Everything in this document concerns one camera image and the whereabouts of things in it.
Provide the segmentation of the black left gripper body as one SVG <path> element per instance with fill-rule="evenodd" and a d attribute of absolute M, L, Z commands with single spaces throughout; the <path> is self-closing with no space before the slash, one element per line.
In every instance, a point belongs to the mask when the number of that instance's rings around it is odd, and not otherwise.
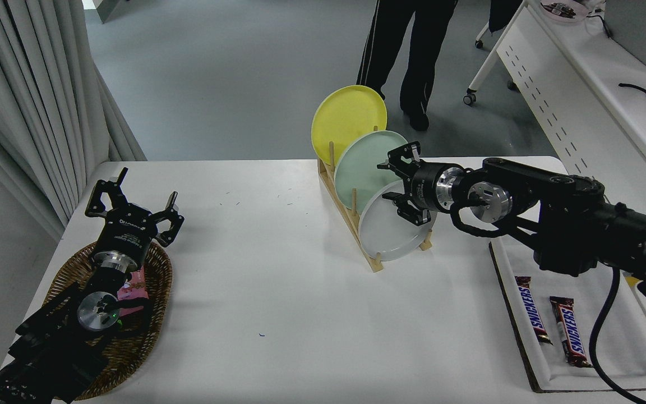
<path fill-rule="evenodd" d="M 151 222 L 152 212 L 138 205 L 124 205 L 106 212 L 105 225 L 94 247 L 94 261 L 103 253 L 117 253 L 142 264 L 158 230 Z"/>

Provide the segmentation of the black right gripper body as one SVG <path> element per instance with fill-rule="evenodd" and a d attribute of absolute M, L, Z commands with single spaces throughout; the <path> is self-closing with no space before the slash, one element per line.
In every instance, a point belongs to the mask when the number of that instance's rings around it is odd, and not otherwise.
<path fill-rule="evenodd" d="M 415 173 L 411 177 L 411 200 L 418 209 L 441 212 L 437 183 L 441 177 L 441 163 L 413 162 Z"/>

